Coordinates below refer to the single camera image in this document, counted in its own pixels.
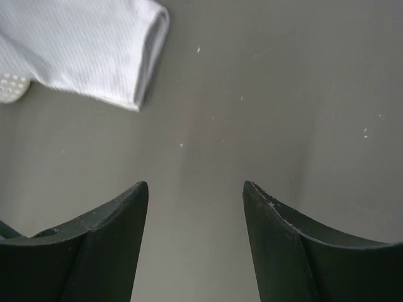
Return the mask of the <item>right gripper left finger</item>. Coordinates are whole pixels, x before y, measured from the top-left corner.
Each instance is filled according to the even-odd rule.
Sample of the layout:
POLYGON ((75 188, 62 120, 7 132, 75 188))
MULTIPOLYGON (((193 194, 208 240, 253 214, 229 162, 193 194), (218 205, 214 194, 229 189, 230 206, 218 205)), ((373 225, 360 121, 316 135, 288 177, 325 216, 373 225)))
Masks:
POLYGON ((149 187, 26 237, 1 223, 1 301, 130 301, 149 187))

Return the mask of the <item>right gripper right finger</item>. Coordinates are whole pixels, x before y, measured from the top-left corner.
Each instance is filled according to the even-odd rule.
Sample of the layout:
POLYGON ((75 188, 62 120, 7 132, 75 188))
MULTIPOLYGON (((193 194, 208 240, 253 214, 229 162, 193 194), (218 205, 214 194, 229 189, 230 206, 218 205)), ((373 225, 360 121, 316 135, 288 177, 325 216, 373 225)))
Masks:
POLYGON ((335 230, 247 181, 242 193, 261 301, 401 301, 402 244, 335 230))

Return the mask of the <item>grey white towel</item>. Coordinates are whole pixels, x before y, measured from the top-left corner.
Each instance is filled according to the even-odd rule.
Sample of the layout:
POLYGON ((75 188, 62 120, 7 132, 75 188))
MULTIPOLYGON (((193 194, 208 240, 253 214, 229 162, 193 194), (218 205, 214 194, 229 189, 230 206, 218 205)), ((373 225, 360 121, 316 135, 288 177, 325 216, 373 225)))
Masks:
POLYGON ((156 1, 2 1, 1 73, 138 111, 169 23, 156 1))

